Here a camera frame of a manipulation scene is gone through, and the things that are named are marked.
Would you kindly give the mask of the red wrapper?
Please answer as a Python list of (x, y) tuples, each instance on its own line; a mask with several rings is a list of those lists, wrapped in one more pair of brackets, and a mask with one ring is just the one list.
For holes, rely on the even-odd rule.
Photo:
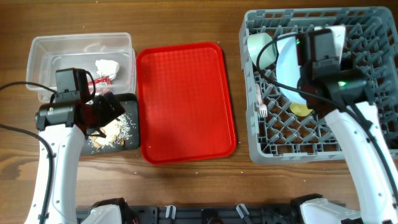
[(109, 77), (102, 77), (102, 78), (97, 78), (95, 80), (91, 80), (88, 85), (89, 86), (107, 86), (111, 84), (111, 80)]

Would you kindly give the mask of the yellow cup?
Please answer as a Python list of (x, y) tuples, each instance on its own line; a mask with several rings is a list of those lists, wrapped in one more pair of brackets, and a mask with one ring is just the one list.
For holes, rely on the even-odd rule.
[(291, 112), (293, 112), (293, 114), (295, 114), (296, 116), (301, 116), (301, 117), (305, 117), (308, 116), (312, 113), (312, 109), (308, 109), (306, 105), (303, 104), (298, 104), (298, 103), (292, 103), (289, 106)]

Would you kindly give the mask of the white plastic fork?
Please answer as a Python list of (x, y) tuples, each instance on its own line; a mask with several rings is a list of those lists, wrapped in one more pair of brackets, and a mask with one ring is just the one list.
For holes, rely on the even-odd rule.
[(260, 118), (267, 118), (267, 106), (263, 103), (261, 95), (261, 87), (258, 83), (255, 84), (257, 110)]

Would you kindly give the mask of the light blue plate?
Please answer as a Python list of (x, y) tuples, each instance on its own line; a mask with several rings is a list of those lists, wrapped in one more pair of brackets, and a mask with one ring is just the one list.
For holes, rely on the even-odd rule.
[(279, 56), (276, 63), (277, 82), (283, 85), (297, 88), (300, 78), (300, 66), (298, 65), (295, 37), (282, 34), (277, 41)]

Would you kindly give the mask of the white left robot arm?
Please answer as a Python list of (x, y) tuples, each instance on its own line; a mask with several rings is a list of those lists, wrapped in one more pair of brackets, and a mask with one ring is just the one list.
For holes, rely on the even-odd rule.
[(125, 109), (111, 92), (97, 95), (91, 73), (80, 68), (56, 71), (57, 90), (35, 115), (40, 157), (32, 206), (26, 223), (76, 223), (76, 177), (88, 136)]

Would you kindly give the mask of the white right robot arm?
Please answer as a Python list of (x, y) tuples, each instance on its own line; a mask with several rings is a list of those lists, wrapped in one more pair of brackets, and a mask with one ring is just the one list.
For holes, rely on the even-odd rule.
[(329, 29), (295, 37), (307, 106), (335, 135), (354, 180), (363, 223), (397, 223), (397, 169), (387, 148), (367, 76), (336, 53)]

